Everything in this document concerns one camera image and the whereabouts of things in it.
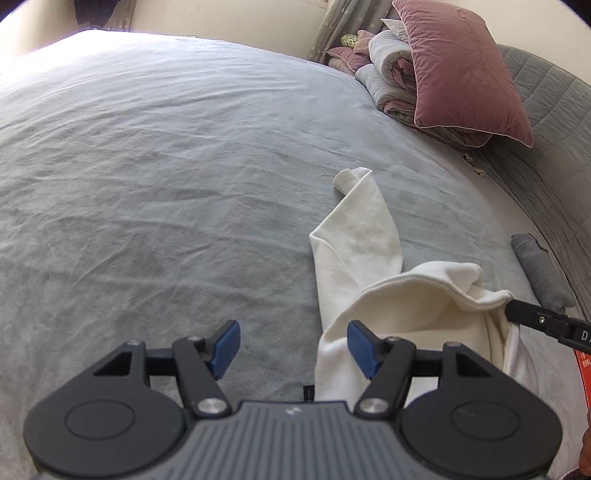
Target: curtain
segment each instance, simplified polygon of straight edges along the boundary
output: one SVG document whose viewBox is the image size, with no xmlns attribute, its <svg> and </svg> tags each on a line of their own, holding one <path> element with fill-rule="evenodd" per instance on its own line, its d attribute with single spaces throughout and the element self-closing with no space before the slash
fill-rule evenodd
<svg viewBox="0 0 591 480">
<path fill-rule="evenodd" d="M 136 0 L 74 0 L 76 19 L 91 30 L 129 31 Z"/>
<path fill-rule="evenodd" d="M 134 14 L 135 2 L 136 0 L 121 0 L 115 7 L 104 29 L 128 32 L 131 28 L 131 17 Z"/>
<path fill-rule="evenodd" d="M 324 63 L 326 51 L 346 33 L 378 33 L 382 28 L 380 19 L 388 16 L 391 9 L 392 0 L 332 0 L 307 60 Z"/>
</svg>

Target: blue finger pad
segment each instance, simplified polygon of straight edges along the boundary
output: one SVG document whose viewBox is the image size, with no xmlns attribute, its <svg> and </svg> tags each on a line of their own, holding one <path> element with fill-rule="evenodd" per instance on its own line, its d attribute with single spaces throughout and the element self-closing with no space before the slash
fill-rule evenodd
<svg viewBox="0 0 591 480">
<path fill-rule="evenodd" d="M 375 346 L 353 323 L 347 326 L 347 346 L 365 378 L 371 380 L 379 370 Z"/>
<path fill-rule="evenodd" d="M 234 322 L 213 347 L 212 361 L 209 362 L 208 367 L 216 380 L 224 376 L 240 350 L 240 337 L 240 324 Z"/>
</svg>

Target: gray blanket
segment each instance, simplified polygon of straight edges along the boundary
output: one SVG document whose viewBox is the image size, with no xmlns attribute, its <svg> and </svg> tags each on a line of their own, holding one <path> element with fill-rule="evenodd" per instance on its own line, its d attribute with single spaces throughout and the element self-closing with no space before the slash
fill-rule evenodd
<svg viewBox="0 0 591 480">
<path fill-rule="evenodd" d="M 2 479 L 33 473 L 28 409 L 130 339 L 163 347 L 241 320 L 229 398 L 300 400 L 322 331 L 308 234 L 344 168 L 375 171 L 405 270 L 475 262 L 486 288 L 535 301 L 472 168 L 377 111 L 352 77 L 223 42 L 97 31 L 23 62 L 0 77 Z M 574 357 L 544 337 L 527 345 L 575 445 Z"/>
</svg>

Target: gray sock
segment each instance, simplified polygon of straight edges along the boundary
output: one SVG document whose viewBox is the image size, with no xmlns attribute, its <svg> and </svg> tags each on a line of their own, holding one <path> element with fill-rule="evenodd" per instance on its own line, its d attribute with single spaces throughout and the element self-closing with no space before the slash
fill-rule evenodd
<svg viewBox="0 0 591 480">
<path fill-rule="evenodd" d="M 533 235 L 515 233 L 511 235 L 511 246 L 540 305 L 558 313 L 564 313 L 565 307 L 574 307 L 569 286 Z"/>
</svg>

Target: white cloth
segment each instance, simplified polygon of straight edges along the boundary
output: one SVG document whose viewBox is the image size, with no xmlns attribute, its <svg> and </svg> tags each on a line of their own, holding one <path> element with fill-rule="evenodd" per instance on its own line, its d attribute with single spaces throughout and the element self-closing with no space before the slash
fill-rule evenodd
<svg viewBox="0 0 591 480">
<path fill-rule="evenodd" d="M 426 262 L 402 273 L 398 231 L 372 172 L 343 170 L 334 186 L 345 198 L 310 234 L 324 332 L 316 400 L 346 400 L 353 407 L 368 385 L 347 347 L 351 320 L 420 349 L 464 343 L 537 393 L 519 327 L 504 313 L 513 294 L 483 289 L 482 269 L 471 263 Z M 415 381 L 407 401 L 436 387 L 437 379 Z"/>
</svg>

